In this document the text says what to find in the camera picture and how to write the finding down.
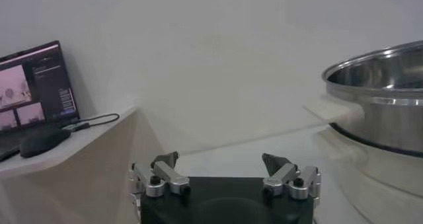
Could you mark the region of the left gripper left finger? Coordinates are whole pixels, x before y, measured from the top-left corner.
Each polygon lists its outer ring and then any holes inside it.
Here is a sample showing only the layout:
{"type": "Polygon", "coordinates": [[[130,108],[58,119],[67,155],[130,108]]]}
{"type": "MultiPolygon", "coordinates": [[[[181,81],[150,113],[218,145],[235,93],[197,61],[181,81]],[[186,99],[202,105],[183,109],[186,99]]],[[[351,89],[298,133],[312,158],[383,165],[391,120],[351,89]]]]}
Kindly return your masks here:
{"type": "Polygon", "coordinates": [[[140,163],[130,165],[130,174],[135,187],[141,194],[150,198],[159,198],[165,194],[166,186],[172,194],[186,196],[190,194],[190,179],[175,171],[179,153],[173,151],[158,155],[149,166],[140,163]]]}

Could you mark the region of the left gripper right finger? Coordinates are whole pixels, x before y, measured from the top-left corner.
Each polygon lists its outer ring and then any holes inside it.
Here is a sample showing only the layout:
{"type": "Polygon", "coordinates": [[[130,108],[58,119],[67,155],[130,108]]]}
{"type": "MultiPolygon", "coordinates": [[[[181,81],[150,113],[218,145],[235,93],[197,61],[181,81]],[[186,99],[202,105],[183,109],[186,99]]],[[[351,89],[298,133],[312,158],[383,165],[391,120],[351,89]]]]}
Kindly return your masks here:
{"type": "Polygon", "coordinates": [[[300,169],[285,157],[262,154],[269,177],[263,179],[262,193],[271,200],[287,192],[294,200],[321,199],[321,171],[318,167],[306,166],[300,169]]]}

